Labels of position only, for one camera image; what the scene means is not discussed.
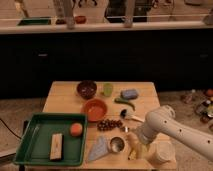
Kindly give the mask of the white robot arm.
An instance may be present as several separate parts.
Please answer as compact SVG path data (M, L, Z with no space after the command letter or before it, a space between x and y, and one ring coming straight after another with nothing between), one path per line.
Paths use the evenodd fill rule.
M213 135L185 126L175 120L175 111L169 105L149 111L144 119L127 111L129 120L141 122L135 129L140 142L151 144L159 133L176 139L188 148L213 162Z

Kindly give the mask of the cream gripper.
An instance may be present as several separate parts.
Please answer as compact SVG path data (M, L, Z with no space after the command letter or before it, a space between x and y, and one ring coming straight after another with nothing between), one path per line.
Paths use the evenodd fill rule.
M138 137L134 133L129 133L127 135L127 140L131 149L135 148L137 150L137 157L145 156L147 148L139 141Z

